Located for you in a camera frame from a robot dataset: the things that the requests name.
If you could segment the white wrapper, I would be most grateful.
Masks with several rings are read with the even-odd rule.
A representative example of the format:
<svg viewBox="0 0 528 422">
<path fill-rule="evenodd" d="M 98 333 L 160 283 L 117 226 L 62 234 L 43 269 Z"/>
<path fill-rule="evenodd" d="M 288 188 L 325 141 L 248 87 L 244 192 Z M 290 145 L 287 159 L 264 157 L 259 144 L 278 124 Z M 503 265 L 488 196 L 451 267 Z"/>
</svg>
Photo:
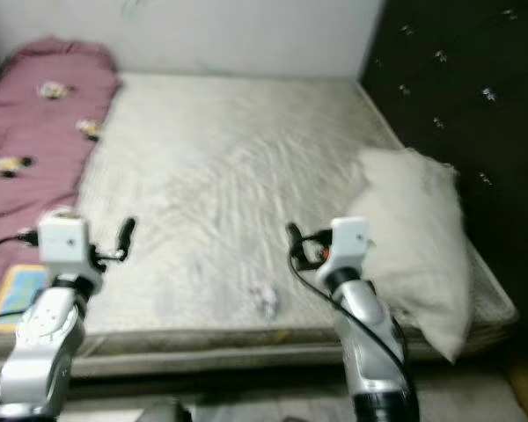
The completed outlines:
<svg viewBox="0 0 528 422">
<path fill-rule="evenodd" d="M 267 320 L 276 320 L 282 309 L 282 293 L 275 285 L 260 284 L 249 289 L 256 309 Z"/>
</svg>

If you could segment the colourful picture book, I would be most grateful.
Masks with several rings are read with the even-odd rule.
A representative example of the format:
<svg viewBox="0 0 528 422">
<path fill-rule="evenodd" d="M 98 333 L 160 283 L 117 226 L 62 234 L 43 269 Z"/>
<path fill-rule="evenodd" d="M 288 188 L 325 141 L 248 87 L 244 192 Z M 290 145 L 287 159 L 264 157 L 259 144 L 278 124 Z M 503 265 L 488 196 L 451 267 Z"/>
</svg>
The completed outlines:
<svg viewBox="0 0 528 422">
<path fill-rule="evenodd" d="M 32 305 L 36 293 L 49 284 L 47 270 L 42 265 L 11 266 L 0 285 L 0 314 L 23 312 Z M 15 332 L 21 315 L 0 317 L 0 333 Z"/>
</svg>

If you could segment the white pillow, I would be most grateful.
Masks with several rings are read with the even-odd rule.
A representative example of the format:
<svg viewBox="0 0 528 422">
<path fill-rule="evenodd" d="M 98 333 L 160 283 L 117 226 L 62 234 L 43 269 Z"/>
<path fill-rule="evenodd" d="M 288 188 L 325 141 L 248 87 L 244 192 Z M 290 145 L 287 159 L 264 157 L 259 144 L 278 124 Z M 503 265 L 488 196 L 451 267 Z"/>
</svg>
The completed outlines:
<svg viewBox="0 0 528 422">
<path fill-rule="evenodd" d="M 348 214 L 370 223 L 364 276 L 442 358 L 456 362 L 473 301 L 456 170 L 413 149 L 361 149 L 356 174 L 362 190 Z"/>
</svg>

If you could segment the pink cartoon print quilt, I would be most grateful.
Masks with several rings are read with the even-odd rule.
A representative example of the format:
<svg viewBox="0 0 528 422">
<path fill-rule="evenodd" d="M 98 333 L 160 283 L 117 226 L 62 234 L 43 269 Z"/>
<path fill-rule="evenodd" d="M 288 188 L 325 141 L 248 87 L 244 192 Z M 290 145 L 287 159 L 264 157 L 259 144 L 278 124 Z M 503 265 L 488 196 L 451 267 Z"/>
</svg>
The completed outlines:
<svg viewBox="0 0 528 422">
<path fill-rule="evenodd" d="M 76 205 L 121 81 L 110 49 L 42 39 L 0 72 L 0 284 L 11 266 L 39 264 L 11 241 L 41 217 Z"/>
</svg>

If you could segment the white quilted mattress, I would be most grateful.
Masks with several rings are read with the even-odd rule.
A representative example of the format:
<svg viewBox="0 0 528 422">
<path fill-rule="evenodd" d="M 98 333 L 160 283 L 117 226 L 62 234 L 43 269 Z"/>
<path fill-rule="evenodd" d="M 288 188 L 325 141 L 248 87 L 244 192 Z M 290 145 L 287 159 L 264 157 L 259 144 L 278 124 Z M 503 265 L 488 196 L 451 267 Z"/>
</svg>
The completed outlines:
<svg viewBox="0 0 528 422">
<path fill-rule="evenodd" d="M 134 250 L 92 298 L 72 363 L 79 378 L 341 362 L 331 306 L 287 267 L 285 226 L 325 228 L 361 192 L 361 149 L 404 149 L 346 82 L 123 74 L 78 210 Z M 517 307 L 468 241 L 472 326 L 460 357 L 500 345 Z M 282 293 L 276 320 L 252 286 Z M 420 360 L 442 360 L 390 305 Z"/>
</svg>

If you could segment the grey left robot leg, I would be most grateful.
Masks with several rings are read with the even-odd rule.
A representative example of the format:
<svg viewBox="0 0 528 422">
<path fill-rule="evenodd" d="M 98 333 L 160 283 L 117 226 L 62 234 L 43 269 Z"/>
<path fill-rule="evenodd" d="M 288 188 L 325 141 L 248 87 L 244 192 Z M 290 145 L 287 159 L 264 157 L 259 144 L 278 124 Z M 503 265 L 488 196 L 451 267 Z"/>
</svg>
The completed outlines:
<svg viewBox="0 0 528 422">
<path fill-rule="evenodd" d="M 193 422 L 192 415 L 177 399 L 162 399 L 141 411 L 135 422 Z"/>
</svg>

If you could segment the black tufted headboard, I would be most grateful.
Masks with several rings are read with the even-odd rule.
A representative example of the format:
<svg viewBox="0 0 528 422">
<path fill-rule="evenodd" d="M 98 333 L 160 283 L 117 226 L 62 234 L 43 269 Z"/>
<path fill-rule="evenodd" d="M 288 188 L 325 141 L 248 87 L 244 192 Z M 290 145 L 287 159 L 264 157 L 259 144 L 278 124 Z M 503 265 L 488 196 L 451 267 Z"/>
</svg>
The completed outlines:
<svg viewBox="0 0 528 422">
<path fill-rule="evenodd" d="M 360 82 L 402 143 L 457 170 L 528 351 L 528 0 L 381 0 Z"/>
</svg>

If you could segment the black bed frame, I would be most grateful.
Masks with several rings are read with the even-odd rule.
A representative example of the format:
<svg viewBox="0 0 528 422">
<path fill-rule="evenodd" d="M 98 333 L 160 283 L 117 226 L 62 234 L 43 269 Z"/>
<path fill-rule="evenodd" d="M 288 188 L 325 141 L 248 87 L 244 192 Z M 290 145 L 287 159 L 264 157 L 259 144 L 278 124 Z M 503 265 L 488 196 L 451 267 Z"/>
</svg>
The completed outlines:
<svg viewBox="0 0 528 422">
<path fill-rule="evenodd" d="M 517 401 L 500 368 L 489 363 L 465 365 L 449 363 L 412 363 L 410 377 L 418 398 L 425 404 L 440 397 L 458 399 L 496 398 Z M 143 397 L 156 394 L 201 395 L 261 393 L 281 391 L 337 390 L 346 393 L 343 367 L 292 366 L 259 369 L 200 371 L 200 373 L 162 374 L 113 378 L 80 378 L 70 382 L 68 399 Z"/>
</svg>

